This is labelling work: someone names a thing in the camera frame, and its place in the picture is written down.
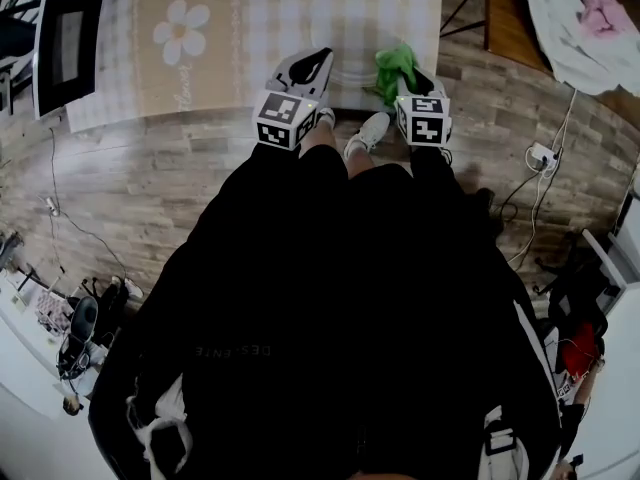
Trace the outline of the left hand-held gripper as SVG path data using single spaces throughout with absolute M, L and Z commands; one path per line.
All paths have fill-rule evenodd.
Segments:
M 252 122 L 259 143 L 294 151 L 327 105 L 330 48 L 286 57 L 257 93 Z

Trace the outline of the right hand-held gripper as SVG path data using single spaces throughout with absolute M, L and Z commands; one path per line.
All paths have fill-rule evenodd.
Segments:
M 450 98 L 436 77 L 420 68 L 414 68 L 413 74 L 415 89 L 409 87 L 406 74 L 397 78 L 397 127 L 410 146 L 445 147 L 452 129 Z

